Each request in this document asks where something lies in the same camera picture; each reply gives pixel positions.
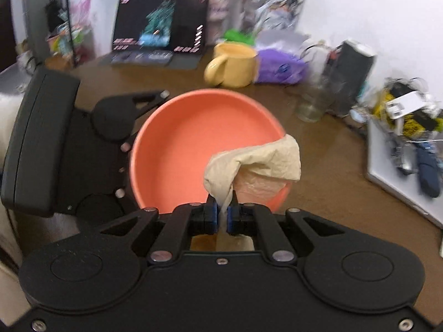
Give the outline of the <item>beige cleaning cloth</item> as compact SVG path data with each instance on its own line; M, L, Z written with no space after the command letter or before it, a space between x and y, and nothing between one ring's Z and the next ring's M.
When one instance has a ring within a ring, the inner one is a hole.
M211 157L204 172L204 188L220 207L215 249L251 251L252 239L242 233L228 235L228 205L238 202L263 205L301 178L300 148L293 136L261 146L223 151Z

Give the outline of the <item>orange bowl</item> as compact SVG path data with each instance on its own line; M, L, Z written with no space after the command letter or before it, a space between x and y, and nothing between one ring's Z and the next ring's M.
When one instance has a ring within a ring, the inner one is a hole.
M262 104L224 89L200 89L158 107L138 131L129 176L139 208L162 214L205 202L204 170L223 151L283 138L285 130Z

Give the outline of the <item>metal storage rack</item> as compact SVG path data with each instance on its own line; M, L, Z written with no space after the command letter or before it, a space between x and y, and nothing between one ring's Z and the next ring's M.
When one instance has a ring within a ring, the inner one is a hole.
M22 0L27 42L36 64L51 56L50 39L67 33L68 61L79 64L74 44L74 22L70 0Z

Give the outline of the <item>clear drinking glass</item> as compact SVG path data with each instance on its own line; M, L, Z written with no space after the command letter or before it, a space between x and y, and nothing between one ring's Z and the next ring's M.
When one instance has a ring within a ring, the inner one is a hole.
M336 95L336 83L323 74L311 74L303 85L300 99L296 107L297 117L314 123L320 121Z

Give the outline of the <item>silver laptop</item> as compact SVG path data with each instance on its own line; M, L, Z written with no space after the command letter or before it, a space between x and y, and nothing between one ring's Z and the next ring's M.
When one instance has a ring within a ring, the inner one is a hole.
M405 176L394 166L388 137L382 127L373 120L368 122L367 127L366 177L442 228L442 194L437 198L425 195L417 174Z

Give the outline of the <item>yellow ceramic mug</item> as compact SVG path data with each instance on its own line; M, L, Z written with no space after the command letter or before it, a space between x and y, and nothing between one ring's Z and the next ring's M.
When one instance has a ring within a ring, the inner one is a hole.
M204 71L204 80L212 86L243 88L254 82L257 71L255 48L244 43L224 42L215 45L212 60Z

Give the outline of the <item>purple tissue pack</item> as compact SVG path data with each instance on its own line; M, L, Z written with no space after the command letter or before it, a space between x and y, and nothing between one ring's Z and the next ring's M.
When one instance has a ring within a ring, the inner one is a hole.
M279 50L261 50L257 54L255 83L295 85L304 81L308 66L300 57Z

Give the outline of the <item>grey tablet keyboard cover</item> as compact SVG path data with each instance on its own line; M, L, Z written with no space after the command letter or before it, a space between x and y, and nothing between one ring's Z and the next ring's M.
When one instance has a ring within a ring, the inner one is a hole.
M178 53L168 50L120 50L102 57L100 65L137 65L172 70L195 70L204 54Z

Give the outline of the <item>black tablet with screen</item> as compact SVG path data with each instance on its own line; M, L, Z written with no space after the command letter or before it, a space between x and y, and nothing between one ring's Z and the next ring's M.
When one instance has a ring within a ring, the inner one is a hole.
M209 0L119 0L113 51L203 53Z

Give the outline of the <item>green plastic item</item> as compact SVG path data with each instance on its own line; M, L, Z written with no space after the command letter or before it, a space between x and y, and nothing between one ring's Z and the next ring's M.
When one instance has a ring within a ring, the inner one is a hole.
M254 46L255 44L255 39L253 35L240 32L236 29L228 29L224 33L223 38L226 41L244 43L249 46Z

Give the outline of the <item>black cylindrical speaker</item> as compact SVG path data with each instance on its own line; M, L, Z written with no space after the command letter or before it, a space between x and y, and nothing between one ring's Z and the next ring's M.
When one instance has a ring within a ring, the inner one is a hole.
M329 53L324 74L339 88L331 106L333 115L348 115L357 102L376 56L371 47L351 38Z

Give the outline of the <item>white power adapter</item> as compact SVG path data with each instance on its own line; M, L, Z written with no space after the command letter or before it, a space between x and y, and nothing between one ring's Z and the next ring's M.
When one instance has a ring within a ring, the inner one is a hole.
M385 111L392 120L397 120L426 106L426 99L421 92L413 91L388 101Z

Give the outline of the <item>dark blue pen case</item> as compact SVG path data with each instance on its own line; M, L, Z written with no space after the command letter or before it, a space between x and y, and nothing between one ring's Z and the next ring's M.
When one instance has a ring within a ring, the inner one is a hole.
M425 143L418 143L415 148L421 191L432 199L438 198L441 194L441 187L436 155Z

